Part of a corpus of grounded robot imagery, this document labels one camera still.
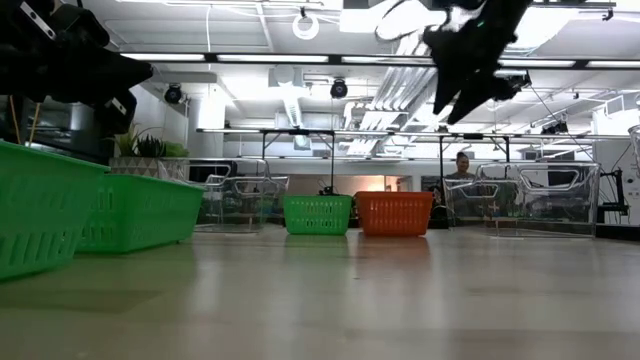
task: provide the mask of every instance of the clear plastic bin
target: clear plastic bin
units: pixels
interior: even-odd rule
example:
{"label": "clear plastic bin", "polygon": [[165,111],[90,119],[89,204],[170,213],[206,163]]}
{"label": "clear plastic bin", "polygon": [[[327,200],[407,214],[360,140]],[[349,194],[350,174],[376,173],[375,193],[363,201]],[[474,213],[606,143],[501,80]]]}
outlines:
{"label": "clear plastic bin", "polygon": [[636,125],[629,129],[631,143],[636,154],[636,163],[638,165],[638,176],[640,177],[640,125]]}
{"label": "clear plastic bin", "polygon": [[187,181],[192,167],[215,170],[196,183],[206,189],[196,232],[258,232],[269,219],[282,216],[289,178],[271,177],[264,160],[165,159],[163,163],[171,169],[164,174],[172,174],[174,181]]}
{"label": "clear plastic bin", "polygon": [[600,166],[493,163],[445,179],[449,225],[502,237],[595,237]]}

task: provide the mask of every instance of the gray floor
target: gray floor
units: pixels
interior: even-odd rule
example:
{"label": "gray floor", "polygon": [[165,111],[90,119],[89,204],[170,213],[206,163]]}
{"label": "gray floor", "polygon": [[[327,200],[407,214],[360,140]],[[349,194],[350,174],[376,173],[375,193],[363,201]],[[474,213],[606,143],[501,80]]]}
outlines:
{"label": "gray floor", "polygon": [[0,284],[0,358],[639,359],[640,245],[197,235]]}

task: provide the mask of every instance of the basket handle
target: basket handle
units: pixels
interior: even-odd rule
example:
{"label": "basket handle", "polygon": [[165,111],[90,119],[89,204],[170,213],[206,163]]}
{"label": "basket handle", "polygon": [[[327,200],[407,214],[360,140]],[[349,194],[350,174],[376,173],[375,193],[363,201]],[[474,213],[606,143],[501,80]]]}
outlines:
{"label": "basket handle", "polygon": [[[533,181],[531,181],[529,176],[527,176],[527,174],[531,174],[531,173],[536,173],[536,175],[537,175],[538,172],[549,173],[551,171],[559,172],[559,173],[573,174],[573,179],[571,180],[571,182],[568,185],[560,185],[560,186],[545,186],[545,185],[541,185],[541,186],[534,186],[533,185]],[[579,185],[578,178],[580,176],[580,173],[575,169],[540,169],[540,168],[536,169],[536,168],[518,167],[518,176],[520,177],[520,181],[527,188],[527,191],[531,192],[531,193],[535,193],[535,192],[540,192],[540,193],[568,192],[568,191],[573,190],[574,188],[576,188]]]}
{"label": "basket handle", "polygon": [[[493,193],[490,195],[470,195],[467,192],[465,192],[465,189],[470,187],[486,187],[486,188],[493,188],[494,190],[493,190]],[[495,199],[496,196],[498,195],[498,191],[500,190],[500,187],[496,184],[484,184],[482,183],[482,181],[474,180],[461,185],[455,185],[455,186],[449,187],[449,191],[452,192],[454,190],[460,190],[462,195],[467,199]]]}

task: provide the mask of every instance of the green plastic basket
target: green plastic basket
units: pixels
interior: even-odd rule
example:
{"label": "green plastic basket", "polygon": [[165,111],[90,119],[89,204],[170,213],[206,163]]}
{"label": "green plastic basket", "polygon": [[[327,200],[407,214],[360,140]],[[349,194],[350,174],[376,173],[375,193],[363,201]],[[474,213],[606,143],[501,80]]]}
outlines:
{"label": "green plastic basket", "polygon": [[127,253],[188,239],[202,193],[149,177],[106,175],[77,251]]}
{"label": "green plastic basket", "polygon": [[0,141],[0,279],[73,259],[109,168]]}
{"label": "green plastic basket", "polygon": [[285,196],[284,218],[293,235],[344,235],[351,196]]}

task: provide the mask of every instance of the ceiling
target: ceiling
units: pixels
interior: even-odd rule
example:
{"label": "ceiling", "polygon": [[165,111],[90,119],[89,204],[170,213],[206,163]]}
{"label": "ceiling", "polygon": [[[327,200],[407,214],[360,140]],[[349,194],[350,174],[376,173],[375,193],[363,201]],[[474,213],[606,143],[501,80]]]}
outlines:
{"label": "ceiling", "polygon": [[[205,52],[208,51],[206,17],[208,7],[175,7],[153,3],[128,3],[116,0],[84,0],[110,32],[112,42],[120,51]],[[380,43],[371,33],[344,33],[339,29],[340,11],[314,12],[326,17],[320,21],[320,31],[312,40],[301,40],[293,34],[292,21],[299,10],[265,7],[214,7],[209,13],[211,52],[277,52],[277,53],[341,53],[389,54],[396,44]],[[582,12],[570,21],[554,38],[539,47],[533,56],[559,57],[617,57],[640,56],[640,15],[618,12],[608,22],[601,20],[603,11]],[[227,117],[237,121],[273,118],[284,110],[280,99],[264,94],[270,65],[158,65],[165,74],[213,72],[225,84],[234,104],[227,108]],[[345,77],[350,96],[374,96],[382,83],[383,67],[302,66],[305,77],[314,81],[312,97],[300,100],[304,112],[342,114],[347,101],[331,100],[329,84],[335,76]],[[515,131],[522,125],[539,120],[555,112],[574,106],[581,111],[569,119],[571,131],[590,129],[590,109],[602,105],[600,98],[612,91],[640,89],[640,73],[616,71],[532,71],[533,88],[513,101],[479,107],[461,122],[470,131],[488,128],[487,124],[511,124]],[[165,84],[155,84],[158,88]],[[207,91],[202,83],[184,84],[186,92],[197,97]]]}

